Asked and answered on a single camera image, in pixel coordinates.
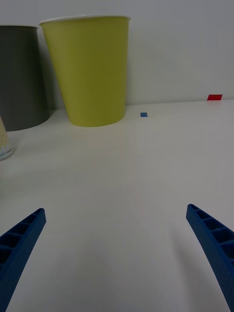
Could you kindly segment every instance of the gray cup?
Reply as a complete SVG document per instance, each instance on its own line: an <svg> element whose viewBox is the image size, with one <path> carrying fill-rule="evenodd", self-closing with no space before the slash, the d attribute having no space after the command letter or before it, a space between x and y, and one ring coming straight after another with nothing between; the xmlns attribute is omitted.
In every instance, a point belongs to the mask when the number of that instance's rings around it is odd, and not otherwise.
<svg viewBox="0 0 234 312"><path fill-rule="evenodd" d="M0 26L0 116L7 131L49 118L37 27Z"/></svg>

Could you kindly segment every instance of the red marker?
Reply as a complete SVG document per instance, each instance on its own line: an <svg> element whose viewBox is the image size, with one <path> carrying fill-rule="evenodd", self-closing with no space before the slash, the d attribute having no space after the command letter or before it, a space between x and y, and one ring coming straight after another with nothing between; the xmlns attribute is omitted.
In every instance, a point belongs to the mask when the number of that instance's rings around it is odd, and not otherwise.
<svg viewBox="0 0 234 312"><path fill-rule="evenodd" d="M220 101L222 96L222 94L209 94L207 101Z"/></svg>

